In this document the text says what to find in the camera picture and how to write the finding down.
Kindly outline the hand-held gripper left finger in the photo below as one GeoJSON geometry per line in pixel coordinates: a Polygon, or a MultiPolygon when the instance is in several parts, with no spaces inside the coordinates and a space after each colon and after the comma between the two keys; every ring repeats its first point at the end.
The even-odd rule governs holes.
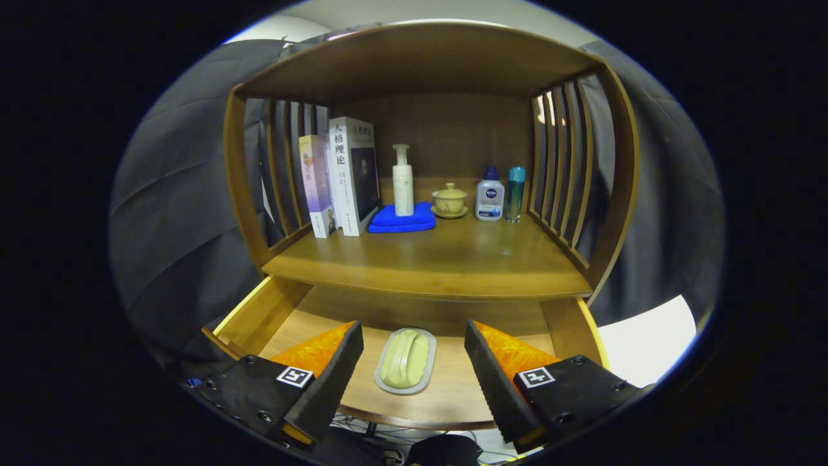
{"type": "Polygon", "coordinates": [[[242,356],[194,392],[258,436],[312,449],[328,431],[363,350],[361,322],[346,322],[272,359],[242,356]]]}

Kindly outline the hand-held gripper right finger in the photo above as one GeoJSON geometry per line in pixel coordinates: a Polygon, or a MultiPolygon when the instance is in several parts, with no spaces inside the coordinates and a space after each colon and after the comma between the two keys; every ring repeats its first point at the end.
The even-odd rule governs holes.
{"type": "Polygon", "coordinates": [[[497,428],[519,453],[572,439],[651,390],[586,356],[561,359],[474,320],[464,347],[497,428]]]}

